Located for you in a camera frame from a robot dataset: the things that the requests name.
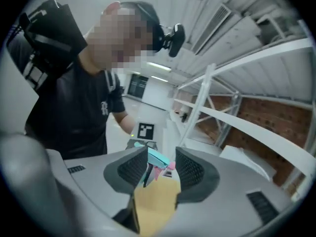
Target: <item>black t-shirt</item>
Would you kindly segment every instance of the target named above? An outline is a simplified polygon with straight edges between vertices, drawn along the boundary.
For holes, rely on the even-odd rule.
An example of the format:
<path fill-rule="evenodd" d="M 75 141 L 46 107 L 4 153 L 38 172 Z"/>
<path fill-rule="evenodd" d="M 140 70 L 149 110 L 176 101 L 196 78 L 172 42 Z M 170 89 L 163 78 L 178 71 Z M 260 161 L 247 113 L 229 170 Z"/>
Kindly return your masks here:
<path fill-rule="evenodd" d="M 9 44 L 9 52 L 23 73 L 32 48 L 22 34 Z M 40 95 L 27 124 L 48 149 L 63 159 L 107 153 L 106 122 L 109 113 L 125 111 L 118 76 L 111 72 L 88 74 L 79 60 Z"/>

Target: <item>man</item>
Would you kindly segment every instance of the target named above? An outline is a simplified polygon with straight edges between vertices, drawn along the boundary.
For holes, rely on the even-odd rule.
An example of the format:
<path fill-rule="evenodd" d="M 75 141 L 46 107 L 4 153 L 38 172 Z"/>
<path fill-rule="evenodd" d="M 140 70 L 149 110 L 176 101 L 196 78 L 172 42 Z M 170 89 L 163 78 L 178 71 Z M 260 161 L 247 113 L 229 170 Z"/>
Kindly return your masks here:
<path fill-rule="evenodd" d="M 32 135 L 46 148 L 59 151 L 63 159 L 72 159 L 107 153 L 110 113 L 131 133 L 135 122 L 125 111 L 119 79 L 111 70 L 134 61 L 141 50 L 153 49 L 151 26 L 158 22 L 148 3 L 110 4 L 84 36 L 88 46 L 71 69 L 34 106 L 27 121 Z M 30 45 L 18 35 L 8 49 L 23 73 L 32 52 Z"/>

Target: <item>turquoise object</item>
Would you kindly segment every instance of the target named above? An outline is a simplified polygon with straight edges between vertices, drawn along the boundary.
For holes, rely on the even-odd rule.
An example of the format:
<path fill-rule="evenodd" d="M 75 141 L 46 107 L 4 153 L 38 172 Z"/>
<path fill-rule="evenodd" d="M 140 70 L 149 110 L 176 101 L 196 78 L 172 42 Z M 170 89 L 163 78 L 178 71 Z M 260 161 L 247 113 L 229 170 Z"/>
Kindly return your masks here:
<path fill-rule="evenodd" d="M 140 144 L 139 142 L 135 142 L 134 146 L 144 147 L 144 145 Z M 170 164 L 170 160 L 158 151 L 148 148 L 148 163 L 158 168 L 165 169 Z"/>

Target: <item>yellow object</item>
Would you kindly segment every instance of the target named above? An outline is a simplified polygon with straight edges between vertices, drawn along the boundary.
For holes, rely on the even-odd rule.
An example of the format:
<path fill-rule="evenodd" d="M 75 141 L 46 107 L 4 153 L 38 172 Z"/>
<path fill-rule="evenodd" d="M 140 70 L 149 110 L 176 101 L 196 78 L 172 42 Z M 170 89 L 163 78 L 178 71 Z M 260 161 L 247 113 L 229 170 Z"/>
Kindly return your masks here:
<path fill-rule="evenodd" d="M 175 212 L 180 183 L 172 178 L 160 176 L 147 187 L 134 191 L 140 236 L 149 237 L 161 229 Z"/>

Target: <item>ear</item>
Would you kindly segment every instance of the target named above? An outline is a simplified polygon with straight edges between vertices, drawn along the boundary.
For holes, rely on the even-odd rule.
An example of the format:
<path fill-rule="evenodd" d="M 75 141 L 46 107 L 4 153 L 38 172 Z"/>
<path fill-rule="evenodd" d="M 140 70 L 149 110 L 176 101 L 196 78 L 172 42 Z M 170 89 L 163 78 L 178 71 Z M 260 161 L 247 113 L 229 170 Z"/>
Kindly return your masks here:
<path fill-rule="evenodd" d="M 110 5 L 108 5 L 108 7 L 106 7 L 106 9 L 103 11 L 103 14 L 111 14 L 113 11 L 120 9 L 120 2 L 119 1 L 115 1 L 113 3 L 111 3 Z"/>

